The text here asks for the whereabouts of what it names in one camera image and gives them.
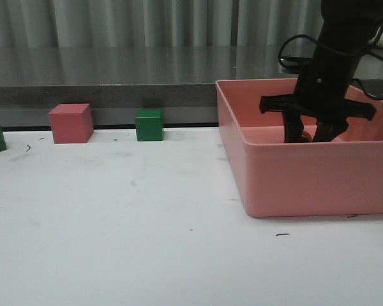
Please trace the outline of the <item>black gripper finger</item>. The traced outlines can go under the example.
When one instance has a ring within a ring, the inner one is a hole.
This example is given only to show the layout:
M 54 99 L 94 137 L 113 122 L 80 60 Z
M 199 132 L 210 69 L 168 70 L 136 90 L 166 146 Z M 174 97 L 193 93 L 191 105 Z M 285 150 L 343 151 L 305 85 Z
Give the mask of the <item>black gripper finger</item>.
M 349 123 L 346 120 L 317 121 L 317 128 L 312 142 L 331 142 L 337 136 L 346 132 L 348 127 Z
M 299 114 L 283 112 L 284 123 L 284 142 L 302 143 L 304 142 L 304 126 Z

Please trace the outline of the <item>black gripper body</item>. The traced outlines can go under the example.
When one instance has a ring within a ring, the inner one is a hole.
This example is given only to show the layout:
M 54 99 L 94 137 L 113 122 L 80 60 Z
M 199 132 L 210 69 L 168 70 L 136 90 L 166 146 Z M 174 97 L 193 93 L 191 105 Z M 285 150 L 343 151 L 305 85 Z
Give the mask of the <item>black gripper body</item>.
M 338 123 L 349 117 L 372 120 L 377 111 L 372 104 L 345 98 L 349 83 L 346 76 L 321 74 L 304 66 L 293 93 L 262 96 L 259 110 L 281 113 L 289 123 L 300 123 L 302 116 L 319 123 Z

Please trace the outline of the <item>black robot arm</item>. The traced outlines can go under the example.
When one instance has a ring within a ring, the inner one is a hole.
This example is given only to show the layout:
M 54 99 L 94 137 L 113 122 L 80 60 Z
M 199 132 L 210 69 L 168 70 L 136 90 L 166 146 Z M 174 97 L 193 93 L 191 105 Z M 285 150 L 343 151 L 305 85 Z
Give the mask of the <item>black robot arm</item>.
M 286 143 L 330 142 L 344 133 L 349 117 L 372 120 L 376 108 L 345 98 L 361 58 L 374 56 L 383 33 L 383 1 L 322 1 L 323 25 L 311 58 L 280 54 L 297 73 L 294 92 L 260 99 L 261 113 L 282 114 Z

